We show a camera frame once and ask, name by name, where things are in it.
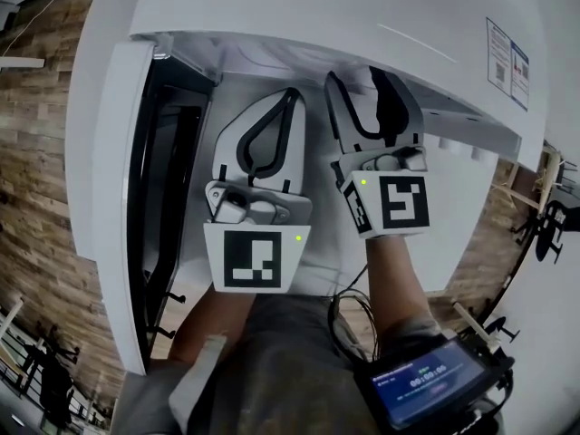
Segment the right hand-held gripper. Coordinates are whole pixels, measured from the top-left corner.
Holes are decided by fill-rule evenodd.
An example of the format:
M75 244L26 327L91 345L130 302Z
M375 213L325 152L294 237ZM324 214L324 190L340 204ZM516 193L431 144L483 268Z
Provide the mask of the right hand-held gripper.
M371 99L350 94L334 72L325 78L333 135L345 153L331 163L336 187L360 238L420 234L430 227L421 108L397 75L370 72L379 125L372 145L364 128L371 125Z

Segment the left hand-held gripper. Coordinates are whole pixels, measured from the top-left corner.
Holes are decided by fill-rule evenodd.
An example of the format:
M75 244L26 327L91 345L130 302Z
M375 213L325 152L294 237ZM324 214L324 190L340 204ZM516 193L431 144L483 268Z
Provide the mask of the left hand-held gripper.
M219 133L213 165L221 181L206 186L211 218L203 229L215 289L287 293L313 209L309 198L299 196L305 166L301 93L296 88L273 92L242 110Z

